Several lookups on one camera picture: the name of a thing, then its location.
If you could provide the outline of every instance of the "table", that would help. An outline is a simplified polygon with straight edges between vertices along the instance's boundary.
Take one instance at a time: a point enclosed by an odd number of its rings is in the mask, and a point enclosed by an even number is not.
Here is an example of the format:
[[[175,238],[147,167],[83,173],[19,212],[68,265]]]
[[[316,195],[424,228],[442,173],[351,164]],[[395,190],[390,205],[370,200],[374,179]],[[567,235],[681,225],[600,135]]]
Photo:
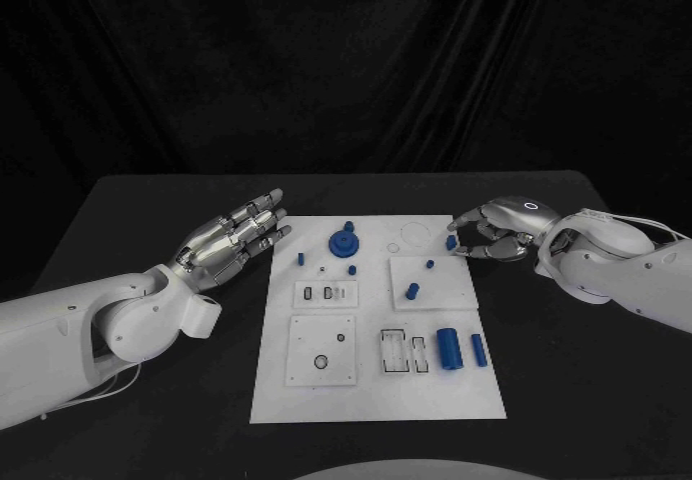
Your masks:
[[[35,292],[166,262],[194,228],[277,186],[292,215],[459,215],[511,194],[564,215],[606,208],[573,171],[107,177]],[[0,432],[3,478],[292,479],[397,458],[554,478],[692,472],[692,336],[577,301],[531,259],[470,264],[508,420],[250,425],[271,255],[256,260],[209,292],[208,340],[182,334],[129,390]]]

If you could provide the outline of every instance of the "white cable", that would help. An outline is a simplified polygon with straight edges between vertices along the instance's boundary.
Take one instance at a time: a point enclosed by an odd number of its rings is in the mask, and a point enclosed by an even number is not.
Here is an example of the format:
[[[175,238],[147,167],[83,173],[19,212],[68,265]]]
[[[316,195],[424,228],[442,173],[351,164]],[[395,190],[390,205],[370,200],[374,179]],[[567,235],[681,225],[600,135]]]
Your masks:
[[[49,410],[47,413],[51,413],[51,412],[55,412],[58,410],[62,410],[64,408],[68,408],[68,407],[74,407],[75,405],[80,405],[81,403],[84,402],[91,402],[93,400],[101,400],[103,398],[106,397],[110,397],[111,395],[116,395],[117,393],[120,393],[123,390],[126,390],[127,387],[130,387],[130,385],[136,382],[137,380],[137,377],[140,376],[140,371],[142,371],[142,363],[137,364],[137,373],[135,374],[135,377],[133,379],[130,380],[130,383],[119,388],[119,390],[116,390],[114,392],[110,392],[110,393],[100,393],[98,395],[96,395],[94,397],[90,397],[90,398],[83,398],[80,400],[73,400],[70,402],[65,402],[61,406],[58,406],[57,408],[54,408],[52,410]],[[113,386],[113,383],[111,385],[109,385],[109,387],[106,388],[106,390],[103,392],[107,392],[109,389],[111,388]]]
[[[619,218],[619,219],[628,220],[630,222],[638,222],[638,223],[642,223],[645,225],[649,225],[651,227],[656,227],[661,230],[665,230],[668,233],[671,233],[674,235],[674,240],[679,240],[681,238],[685,238],[687,240],[690,240],[690,237],[687,235],[677,232],[668,225],[665,225],[661,222],[656,222],[655,220],[649,220],[646,218],[638,218],[638,217],[628,217],[625,215],[615,215],[613,213],[600,212],[599,210],[592,210],[592,209],[589,209],[589,210],[594,213],[600,213],[602,215],[607,215],[609,217]]]

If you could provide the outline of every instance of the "white robotic arm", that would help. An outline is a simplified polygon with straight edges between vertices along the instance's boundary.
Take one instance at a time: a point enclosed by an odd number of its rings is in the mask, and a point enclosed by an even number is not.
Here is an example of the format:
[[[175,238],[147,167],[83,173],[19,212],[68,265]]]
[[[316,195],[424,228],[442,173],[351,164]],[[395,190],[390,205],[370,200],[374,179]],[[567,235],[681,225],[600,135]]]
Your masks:
[[[267,233],[286,216],[283,209],[271,212],[282,196],[273,190],[217,217],[191,234],[172,261],[143,274],[0,304],[0,429],[61,408],[160,355],[181,330],[209,337],[221,306],[201,292],[222,285],[289,235],[290,226]],[[93,325],[104,352],[93,348]]]
[[[662,228],[674,242],[656,245],[619,218]],[[635,314],[692,333],[692,240],[651,220],[584,209],[564,219],[540,202],[504,197],[450,224],[478,222],[495,243],[460,247],[457,254],[499,261],[519,260],[537,245],[535,271],[584,302],[615,300]]]

